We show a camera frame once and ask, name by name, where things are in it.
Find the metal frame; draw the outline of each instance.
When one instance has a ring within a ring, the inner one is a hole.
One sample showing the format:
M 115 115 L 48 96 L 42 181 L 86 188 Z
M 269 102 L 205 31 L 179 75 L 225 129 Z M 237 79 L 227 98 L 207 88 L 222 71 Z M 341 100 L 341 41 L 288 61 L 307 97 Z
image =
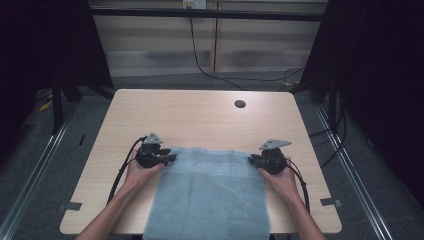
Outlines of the metal frame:
M 42 7 L 37 9 L 48 14 L 89 14 L 97 16 L 138 16 L 138 17 L 191 17 L 191 18 L 225 18 L 225 19 L 256 19 L 280 21 L 308 21 L 320 22 L 324 14 L 319 13 L 285 13 L 285 12 L 251 12 L 228 10 L 202 9 L 168 9 L 168 8 L 117 8 L 117 7 L 90 7 L 84 8 L 53 8 Z
M 50 161 L 52 160 L 52 157 L 57 147 L 59 146 L 63 136 L 65 135 L 68 123 L 72 118 L 76 107 L 76 104 L 72 105 L 70 112 L 65 121 L 63 122 L 62 126 L 58 129 L 55 135 L 52 135 L 50 137 L 49 143 L 47 144 L 46 148 L 43 151 L 43 154 L 39 158 L 37 165 L 32 171 L 27 182 L 25 183 L 25 186 L 21 190 L 21 193 L 19 194 L 15 203 L 7 213 L 4 221 L 0 225 L 1 240 L 12 239 L 13 235 L 15 234 L 15 231 L 18 228 L 19 223 L 21 222 L 22 217 L 25 214 L 25 211 L 27 210 L 32 200 L 32 197 L 34 196 L 35 191 L 37 190 L 37 187 L 40 184 L 42 177 L 44 176 L 44 173 L 46 172 L 47 167 L 50 164 Z
M 330 129 L 331 126 L 328 122 L 329 118 L 325 110 L 322 107 L 317 107 L 317 113 L 324 128 Z M 339 149 L 337 156 L 339 157 L 340 163 L 342 164 L 343 169 L 345 170 L 346 175 L 350 183 L 352 184 L 353 189 L 355 190 L 356 196 L 361 202 L 361 205 L 371 223 L 371 226 L 377 234 L 378 239 L 392 240 L 393 237 L 389 231 L 386 222 L 384 221 L 383 216 L 381 215 L 380 211 L 378 210 L 377 206 L 369 195 L 364 183 L 362 182 L 361 177 L 356 171 L 355 165 L 347 154 L 346 149 L 343 147 L 339 136 L 335 134 L 332 130 L 330 130 L 328 131 L 328 137 L 330 138 L 334 150 L 337 151 L 337 149 Z

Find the light wood table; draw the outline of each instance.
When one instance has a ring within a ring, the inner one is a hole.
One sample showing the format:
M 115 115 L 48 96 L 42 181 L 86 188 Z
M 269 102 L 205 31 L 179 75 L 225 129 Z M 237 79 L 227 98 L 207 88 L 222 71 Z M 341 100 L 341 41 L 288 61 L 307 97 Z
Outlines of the light wood table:
M 246 107 L 237 108 L 236 100 L 245 101 Z M 80 233 L 105 207 L 129 148 L 150 132 L 162 138 L 162 148 L 201 147 L 260 154 L 259 146 L 268 139 L 291 141 L 282 151 L 292 158 L 307 183 L 313 218 L 324 233 L 341 230 L 335 207 L 321 205 L 320 199 L 329 198 L 330 193 L 290 93 L 119 90 L 71 199 L 82 203 L 81 209 L 66 211 L 62 233 Z M 143 233 L 158 178 L 159 174 L 151 178 L 129 204 L 114 233 Z M 298 188 L 303 197 L 299 183 Z M 296 232 L 286 204 L 269 185 L 266 195 L 271 232 Z

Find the black cable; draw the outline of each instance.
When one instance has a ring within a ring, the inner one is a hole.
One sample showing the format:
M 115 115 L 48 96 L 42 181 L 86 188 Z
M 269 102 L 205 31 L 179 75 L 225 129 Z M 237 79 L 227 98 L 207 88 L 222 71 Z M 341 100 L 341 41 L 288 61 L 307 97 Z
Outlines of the black cable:
M 297 168 L 296 164 L 294 164 L 294 162 L 292 160 L 287 159 L 287 158 L 286 158 L 286 161 L 289 161 L 291 164 L 293 164 L 293 166 L 296 168 L 296 170 L 299 173 L 299 175 L 302 177 L 302 174 L 300 173 L 300 170 L 299 170 L 299 168 Z
M 136 146 L 139 142 L 144 141 L 144 139 L 146 139 L 146 137 L 139 138 L 137 141 L 135 141 L 135 143 L 132 145 L 132 147 L 131 147 L 130 151 L 128 152 L 128 155 L 127 155 L 127 157 L 125 158 L 125 161 L 124 161 L 124 163 L 123 163 L 123 164 L 122 164 L 122 166 L 121 166 L 121 169 L 119 169 L 119 172 L 118 172 L 118 175 L 117 175 L 117 176 L 116 176 L 116 178 L 115 178 L 115 181 L 113 182 L 113 186 L 112 186 L 112 189 L 110 190 L 110 194 L 109 194 L 109 198 L 108 198 L 108 200 L 107 200 L 107 204 L 109 204 L 110 200 L 112 200 L 113 196 L 115 195 L 116 188 L 118 187 L 119 181 L 121 180 L 121 177 L 122 177 L 122 174 L 123 174 L 123 173 L 124 173 L 124 171 L 125 171 L 125 168 L 128 166 L 128 164 L 129 164 L 131 161 L 133 161 L 133 160 L 134 160 L 134 159 L 131 159 L 130 161 L 128 161 L 128 159 L 129 159 L 129 158 L 130 158 L 130 156 L 131 156 L 131 153 L 132 153 L 133 149 L 135 148 L 135 146 Z
M 287 165 L 287 167 L 294 172 L 294 174 L 297 176 L 297 178 L 300 181 L 300 185 L 302 186 L 303 196 L 305 198 L 305 207 L 308 210 L 308 212 L 311 212 L 310 206 L 309 206 L 309 194 L 308 189 L 306 188 L 306 182 L 303 181 L 302 176 L 300 175 L 300 172 L 298 173 L 294 168 L 292 168 L 290 165 Z
M 210 74 L 206 73 L 205 71 L 203 71 L 203 69 L 200 67 L 199 60 L 198 60 L 198 58 L 197 58 L 196 44 L 195 44 L 195 42 L 194 42 L 193 19 L 192 19 L 192 18 L 189 18 L 188 20 L 189 20 L 189 22 L 190 22 L 190 32 L 191 32 L 191 40 L 192 40 L 192 43 L 193 43 L 194 58 L 195 58 L 195 60 L 196 60 L 196 64 L 197 64 L 197 67 L 199 68 L 199 70 L 200 70 L 200 71 L 201 71 L 204 75 L 206 75 L 206 76 L 208 76 L 208 77 L 210 77 L 210 78 L 214 78 L 214 79 L 219 79 L 219 80 L 225 81 L 225 82 L 227 82 L 227 83 L 229 83 L 229 84 L 233 85 L 234 87 L 236 87 L 236 88 L 238 88 L 238 89 L 241 89 L 241 90 L 243 90 L 243 91 L 247 91 L 246 89 L 244 89 L 244 88 L 242 88 L 242 87 L 238 86 L 237 84 L 234 84 L 234 83 L 232 83 L 232 82 L 230 82 L 230 81 L 228 81 L 228 80 L 226 80 L 226 79 L 223 79 L 223 78 L 219 78 L 219 77 L 212 76 L 212 75 L 210 75 Z
M 317 145 L 314 145 L 314 146 L 312 146 L 313 148 L 317 148 L 317 147 L 319 147 L 319 146 L 322 146 L 322 145 L 324 145 L 324 144 L 326 144 L 327 142 L 329 142 L 330 141 L 330 138 L 327 138 L 327 140 L 325 140 L 325 141 L 323 141 L 323 142 L 321 142 L 321 143 L 318 143 Z
M 340 152 L 340 149 L 343 147 L 343 143 L 346 139 L 346 130 L 347 130 L 346 116 L 345 116 L 345 113 L 344 113 L 344 111 L 345 111 L 344 110 L 344 103 L 342 102 L 341 98 L 340 98 L 340 104 L 341 104 L 340 105 L 341 110 L 343 111 L 343 125 L 344 125 L 344 127 L 343 127 L 343 137 L 342 137 L 342 140 L 340 141 L 340 144 L 337 147 L 336 151 L 323 164 L 321 164 L 321 166 L 320 166 L 321 168 L 324 168 Z
M 275 78 L 275 79 L 237 78 L 237 77 L 217 77 L 217 76 L 210 75 L 210 74 L 206 73 L 206 72 L 202 69 L 202 67 L 200 66 L 200 64 L 199 64 L 199 60 L 198 60 L 198 57 L 197 57 L 197 51 L 196 51 L 196 43 L 195 43 L 195 41 L 194 41 L 194 30 L 193 30 L 193 29 L 194 29 L 194 27 L 193 27 L 193 19 L 192 19 L 192 18 L 189 18 L 189 22 L 190 22 L 190 33 L 191 33 L 191 40 L 192 40 L 192 43 L 193 43 L 193 52 L 194 52 L 194 58 L 195 58 L 195 60 L 196 60 L 196 65 L 197 65 L 197 67 L 199 68 L 200 72 L 202 72 L 204 75 L 206 75 L 206 76 L 208 76 L 208 77 L 210 77 L 210 78 L 225 81 L 225 82 L 227 82 L 227 83 L 229 83 L 229 84 L 231 84 L 231 85 L 233 85 L 233 86 L 235 86 L 235 87 L 237 87 L 237 88 L 239 88 L 239 89 L 241 89 L 241 90 L 247 91 L 246 89 L 244 89 L 244 88 L 242 88 L 242 87 L 238 86 L 237 84 L 235 84 L 235 83 L 233 83 L 233 82 L 231 82 L 231 81 L 229 81 L 229 80 L 260 81 L 260 82 L 276 82 L 276 81 L 282 81 L 282 80 L 285 80 L 285 82 L 287 82 L 287 79 L 288 79 L 288 78 L 290 78 L 291 76 L 293 76 L 294 74 L 296 74 L 296 73 L 297 73 L 297 72 L 299 72 L 300 70 L 303 70 L 303 69 L 304 69 L 304 68 L 293 68 L 293 69 L 288 69 L 288 70 L 284 71 L 284 76 L 283 76 L 282 78 Z M 295 71 L 294 73 L 292 73 L 292 74 L 290 74 L 290 75 L 286 76 L 286 74 L 287 74 L 287 72 L 288 72 L 288 71 L 293 71 L 293 70 L 296 70 L 296 71 Z
M 338 126 L 339 126 L 340 122 L 343 120 L 343 117 L 344 117 L 344 104 L 342 104 L 342 100 L 341 100 L 341 99 L 340 99 L 339 101 L 340 101 L 340 110 L 339 110 L 339 117 L 338 117 L 338 119 L 337 119 L 336 127 L 338 127 Z M 310 137 L 310 138 L 311 138 L 311 137 L 315 137 L 315 136 L 321 135 L 321 134 L 323 134 L 323 133 L 326 133 L 326 132 L 328 132 L 328 131 L 330 131 L 330 128 L 326 128 L 326 129 L 324 129 L 324 130 L 322 130 L 322 131 L 319 131 L 319 132 L 316 132 L 316 133 L 309 134 L 309 137 Z
M 278 89 L 278 92 L 280 92 L 281 90 L 283 90 L 284 88 L 286 88 L 286 86 L 287 86 L 287 78 L 293 76 L 294 74 L 296 74 L 297 72 L 299 72 L 299 71 L 301 71 L 303 69 L 304 68 L 291 68 L 291 69 L 287 69 L 286 71 L 284 71 L 284 75 L 283 75 L 284 84 L 283 84 L 283 86 L 280 89 Z M 286 74 L 289 71 L 295 71 L 295 72 L 286 78 Z

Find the person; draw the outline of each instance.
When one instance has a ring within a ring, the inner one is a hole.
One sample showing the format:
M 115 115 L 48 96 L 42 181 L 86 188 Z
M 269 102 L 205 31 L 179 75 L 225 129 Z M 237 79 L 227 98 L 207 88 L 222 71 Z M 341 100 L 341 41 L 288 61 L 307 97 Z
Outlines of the person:
M 136 154 L 137 149 L 134 149 L 130 159 L 134 159 Z M 135 193 L 144 186 L 151 176 L 160 172 L 164 167 L 165 165 L 161 163 L 152 168 L 143 168 L 137 161 L 130 161 L 122 187 L 109 204 L 85 227 L 76 239 L 107 239 L 119 216 L 134 197 Z M 263 168 L 259 168 L 258 171 L 287 203 L 293 215 L 293 221 L 300 239 L 325 239 L 299 196 L 294 173 L 289 168 L 283 169 L 277 175 L 270 175 Z

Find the cloth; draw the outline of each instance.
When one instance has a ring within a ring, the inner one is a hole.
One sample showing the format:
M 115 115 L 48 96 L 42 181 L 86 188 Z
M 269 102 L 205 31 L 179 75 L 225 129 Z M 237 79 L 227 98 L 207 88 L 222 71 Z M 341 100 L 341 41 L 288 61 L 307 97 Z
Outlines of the cloth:
M 143 239 L 268 240 L 262 176 L 249 153 L 172 148 Z

